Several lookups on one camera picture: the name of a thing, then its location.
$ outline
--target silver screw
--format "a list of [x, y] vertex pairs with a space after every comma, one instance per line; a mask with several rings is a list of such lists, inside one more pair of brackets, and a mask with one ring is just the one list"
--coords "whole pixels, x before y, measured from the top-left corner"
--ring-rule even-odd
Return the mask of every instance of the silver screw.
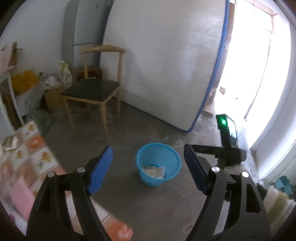
[[219, 171], [220, 171], [220, 168], [219, 168], [219, 167], [216, 167], [216, 166], [214, 166], [214, 167], [212, 167], [212, 171], [213, 171], [213, 172], [219, 172]]
[[54, 172], [50, 172], [49, 174], [47, 174], [48, 177], [53, 177], [54, 176]]
[[79, 167], [77, 168], [76, 170], [78, 173], [83, 173], [85, 171], [85, 168], [84, 167]]
[[249, 174], [247, 172], [242, 172], [243, 177], [249, 177]]

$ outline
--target gray floor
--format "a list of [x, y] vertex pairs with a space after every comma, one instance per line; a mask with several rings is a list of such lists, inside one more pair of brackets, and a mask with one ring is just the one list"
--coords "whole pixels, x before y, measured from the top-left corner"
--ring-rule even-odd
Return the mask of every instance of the gray floor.
[[[116, 120], [114, 100], [108, 112], [109, 142], [113, 147], [114, 160], [101, 189], [93, 198], [116, 217], [129, 224], [134, 231], [132, 240], [185, 240], [194, 225], [205, 201], [197, 190], [183, 158], [184, 144], [221, 146], [220, 134], [215, 118], [200, 116], [191, 133], [183, 133], [154, 117], [122, 105], [122, 118]], [[55, 124], [45, 136], [52, 152], [67, 172], [85, 165], [91, 158], [99, 156], [105, 147], [99, 111], [93, 106], [90, 117], [86, 109], [72, 106], [76, 134], [72, 133], [65, 114], [55, 115]], [[240, 133], [240, 147], [247, 144]], [[151, 188], [142, 183], [135, 165], [137, 150], [151, 142], [162, 142], [172, 146], [182, 158], [180, 173], [160, 187]], [[211, 165], [216, 163], [207, 156]], [[249, 152], [247, 161], [233, 168], [238, 174], [247, 170], [257, 180], [257, 168]], [[216, 230], [224, 226], [227, 203]]]

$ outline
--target brown box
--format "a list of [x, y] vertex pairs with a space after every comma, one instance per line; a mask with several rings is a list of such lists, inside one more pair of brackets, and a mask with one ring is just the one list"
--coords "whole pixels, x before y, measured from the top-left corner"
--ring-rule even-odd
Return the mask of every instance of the brown box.
[[46, 104], [50, 113], [63, 108], [64, 102], [61, 93], [65, 91], [65, 87], [59, 87], [44, 93]]

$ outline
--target wooden chair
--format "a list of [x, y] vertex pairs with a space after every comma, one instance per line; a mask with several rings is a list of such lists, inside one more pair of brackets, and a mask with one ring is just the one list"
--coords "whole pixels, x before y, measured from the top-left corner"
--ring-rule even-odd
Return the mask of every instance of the wooden chair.
[[73, 86], [63, 92], [62, 95], [64, 98], [66, 112], [74, 132], [75, 126], [69, 109], [68, 99], [86, 102], [88, 105], [89, 113], [91, 113], [91, 104], [100, 105], [104, 135], [105, 140], [107, 141], [106, 103], [112, 98], [113, 95], [117, 94], [117, 116], [118, 118], [120, 118], [120, 84], [122, 56], [124, 53], [126, 53], [126, 50], [112, 45], [100, 45], [80, 51], [81, 54], [90, 52], [119, 53], [117, 82], [112, 80], [89, 79], [88, 68], [87, 65], [84, 64], [84, 80], [74, 83]]

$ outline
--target blue basket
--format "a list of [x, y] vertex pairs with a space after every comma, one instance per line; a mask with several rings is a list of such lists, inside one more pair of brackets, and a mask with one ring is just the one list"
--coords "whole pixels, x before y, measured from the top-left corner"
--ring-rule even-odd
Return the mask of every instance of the blue basket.
[[[170, 146], [162, 143], [150, 143], [143, 146], [136, 155], [136, 165], [141, 179], [151, 187], [158, 187], [167, 180], [174, 178], [181, 169], [181, 158]], [[153, 165], [164, 166], [165, 177], [163, 179], [153, 178], [145, 174], [143, 167]]]

